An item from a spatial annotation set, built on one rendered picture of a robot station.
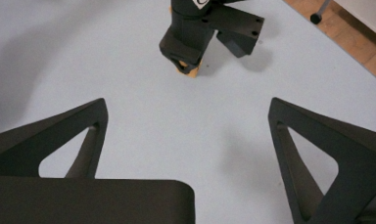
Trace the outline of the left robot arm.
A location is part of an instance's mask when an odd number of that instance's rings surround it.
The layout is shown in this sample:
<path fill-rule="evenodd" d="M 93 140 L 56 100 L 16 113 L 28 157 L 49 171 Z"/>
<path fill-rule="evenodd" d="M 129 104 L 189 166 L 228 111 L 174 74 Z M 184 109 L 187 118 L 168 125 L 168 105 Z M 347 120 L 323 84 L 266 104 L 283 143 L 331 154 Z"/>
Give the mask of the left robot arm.
<path fill-rule="evenodd" d="M 199 16 L 211 7 L 209 14 L 202 19 L 182 20 L 182 45 L 203 52 L 215 29 L 218 30 L 216 38 L 237 59 L 250 56 L 265 18 L 221 5 L 241 1 L 247 0 L 170 0 L 177 13 L 189 17 Z"/>

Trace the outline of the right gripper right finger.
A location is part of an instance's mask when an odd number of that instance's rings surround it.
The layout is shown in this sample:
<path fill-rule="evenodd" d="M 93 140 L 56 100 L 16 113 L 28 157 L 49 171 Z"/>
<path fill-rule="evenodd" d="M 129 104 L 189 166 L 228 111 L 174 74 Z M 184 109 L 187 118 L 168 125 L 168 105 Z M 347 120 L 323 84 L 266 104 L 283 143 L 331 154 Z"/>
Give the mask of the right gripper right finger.
<path fill-rule="evenodd" d="M 376 131 L 277 97 L 267 119 L 294 224 L 354 224 L 376 217 Z M 338 175 L 325 195 L 288 127 L 337 162 Z"/>

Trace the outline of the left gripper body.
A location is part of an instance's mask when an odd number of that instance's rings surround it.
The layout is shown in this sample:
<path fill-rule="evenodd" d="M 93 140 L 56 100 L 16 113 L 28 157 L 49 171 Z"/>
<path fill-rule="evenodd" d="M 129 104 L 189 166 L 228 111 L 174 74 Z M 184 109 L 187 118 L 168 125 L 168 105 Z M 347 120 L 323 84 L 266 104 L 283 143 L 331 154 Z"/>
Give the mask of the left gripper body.
<path fill-rule="evenodd" d="M 170 6 L 171 6 L 171 3 L 170 3 Z M 211 8 L 209 8 L 205 13 L 199 16 L 189 17 L 189 16 L 184 16 L 184 15 L 177 13 L 171 6 L 171 25 L 169 26 L 166 33 L 164 34 L 164 37 L 159 43 L 160 51 L 176 59 L 186 61 L 191 64 L 195 64 L 198 61 L 198 58 L 203 57 L 212 39 L 214 31 L 211 35 L 211 39 L 209 40 L 203 52 L 193 49 L 191 47 L 182 45 L 182 20 L 194 21 L 194 20 L 202 19 L 206 15 L 209 14 L 210 10 Z"/>

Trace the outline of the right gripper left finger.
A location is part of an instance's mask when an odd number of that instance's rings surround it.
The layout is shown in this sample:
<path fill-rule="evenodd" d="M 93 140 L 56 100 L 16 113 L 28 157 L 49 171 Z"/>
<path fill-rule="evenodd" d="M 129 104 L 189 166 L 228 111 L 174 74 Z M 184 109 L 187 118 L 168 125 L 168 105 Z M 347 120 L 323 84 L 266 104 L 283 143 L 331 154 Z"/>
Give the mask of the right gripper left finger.
<path fill-rule="evenodd" d="M 64 178 L 95 178 L 109 113 L 104 98 L 0 133 L 0 176 L 40 177 L 43 159 L 88 131 Z"/>

